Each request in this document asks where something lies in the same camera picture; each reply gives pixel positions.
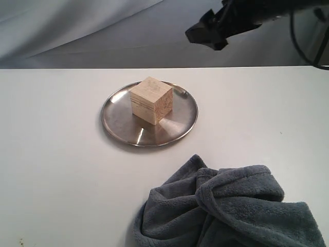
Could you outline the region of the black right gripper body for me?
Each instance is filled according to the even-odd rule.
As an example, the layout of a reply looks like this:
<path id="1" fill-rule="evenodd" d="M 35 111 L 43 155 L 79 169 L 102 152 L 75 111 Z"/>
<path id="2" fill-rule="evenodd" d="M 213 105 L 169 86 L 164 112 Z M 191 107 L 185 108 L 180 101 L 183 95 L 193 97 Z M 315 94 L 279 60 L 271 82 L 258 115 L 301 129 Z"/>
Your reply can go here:
<path id="1" fill-rule="evenodd" d="M 223 38 L 255 30 L 261 26 L 252 20 L 246 1 L 222 1 L 218 11 L 210 9 L 199 22 L 215 28 Z"/>

